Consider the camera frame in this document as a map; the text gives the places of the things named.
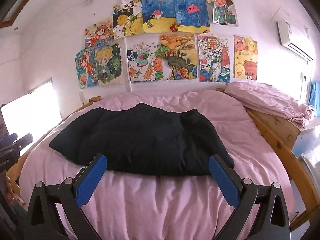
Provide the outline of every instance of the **metal bolt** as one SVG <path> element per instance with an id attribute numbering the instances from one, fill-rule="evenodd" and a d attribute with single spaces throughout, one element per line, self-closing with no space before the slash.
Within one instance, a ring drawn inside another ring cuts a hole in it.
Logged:
<path id="1" fill-rule="evenodd" d="M 73 181 L 72 178 L 66 178 L 66 179 L 64 180 L 64 183 L 65 183 L 65 184 L 71 184 L 72 181 Z"/>
<path id="2" fill-rule="evenodd" d="M 280 184 L 279 184 L 278 182 L 274 182 L 274 183 L 273 183 L 273 186 L 274 186 L 275 188 L 280 188 Z"/>
<path id="3" fill-rule="evenodd" d="M 248 178 L 244 178 L 243 182 L 247 185 L 250 185 L 252 183 L 251 179 L 248 179 Z"/>
<path id="4" fill-rule="evenodd" d="M 36 187 L 41 187 L 42 186 L 42 181 L 38 181 L 37 183 L 36 183 Z"/>

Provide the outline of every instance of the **pink bedsheet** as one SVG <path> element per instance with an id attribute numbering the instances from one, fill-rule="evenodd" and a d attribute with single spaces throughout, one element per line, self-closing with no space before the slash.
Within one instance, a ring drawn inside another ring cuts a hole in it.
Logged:
<path id="1" fill-rule="evenodd" d="M 166 95 L 123 93 L 72 114 L 28 156 L 20 177 L 21 196 L 26 203 L 36 182 L 58 184 L 67 177 L 74 177 L 81 169 L 49 148 L 49 142 L 59 131 L 90 109 L 125 110 L 140 102 L 174 112 L 196 108 L 215 126 L 242 178 L 251 178 L 262 185 L 274 181 L 281 184 L 292 217 L 294 198 L 281 161 L 261 137 L 241 103 L 212 90 Z M 58 209 L 66 230 L 72 235 L 60 206 Z M 105 172 L 89 203 L 82 209 L 105 240 L 212 239 L 233 211 L 210 176 L 153 177 L 113 171 Z M 248 235 L 256 212 L 257 207 L 239 239 Z"/>
<path id="2" fill-rule="evenodd" d="M 275 87 L 256 82 L 232 82 L 224 92 L 243 106 L 265 114 L 273 114 L 304 127 L 314 118 L 313 106 L 300 104 Z"/>

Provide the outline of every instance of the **air conditioner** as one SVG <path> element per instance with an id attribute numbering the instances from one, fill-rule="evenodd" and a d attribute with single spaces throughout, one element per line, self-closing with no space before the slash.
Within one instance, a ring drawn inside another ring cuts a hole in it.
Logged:
<path id="1" fill-rule="evenodd" d="M 292 50 L 303 59 L 312 61 L 316 59 L 315 48 L 310 40 L 298 28 L 281 20 L 278 21 L 280 43 Z"/>

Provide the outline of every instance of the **blue gripper pad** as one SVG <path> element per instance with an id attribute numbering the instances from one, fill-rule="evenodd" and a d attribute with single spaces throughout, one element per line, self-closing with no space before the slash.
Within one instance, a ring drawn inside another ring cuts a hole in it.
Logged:
<path id="1" fill-rule="evenodd" d="M 101 155 L 99 160 L 89 171 L 88 175 L 76 189 L 76 203 L 79 208 L 89 202 L 106 169 L 107 158 L 105 155 Z"/>
<path id="2" fill-rule="evenodd" d="M 209 159 L 209 171 L 218 184 L 224 198 L 230 206 L 237 207 L 240 203 L 240 191 L 235 186 L 225 169 L 215 157 Z"/>

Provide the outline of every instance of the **black cloth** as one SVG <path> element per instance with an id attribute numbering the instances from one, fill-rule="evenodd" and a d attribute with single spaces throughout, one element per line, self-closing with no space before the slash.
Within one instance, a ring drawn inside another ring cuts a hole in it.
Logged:
<path id="1" fill-rule="evenodd" d="M 210 175 L 208 161 L 214 154 L 234 167 L 214 126 L 196 109 L 174 113 L 143 103 L 122 111 L 92 109 L 49 146 L 79 165 L 88 165 L 101 153 L 107 157 L 107 170 L 135 174 Z"/>

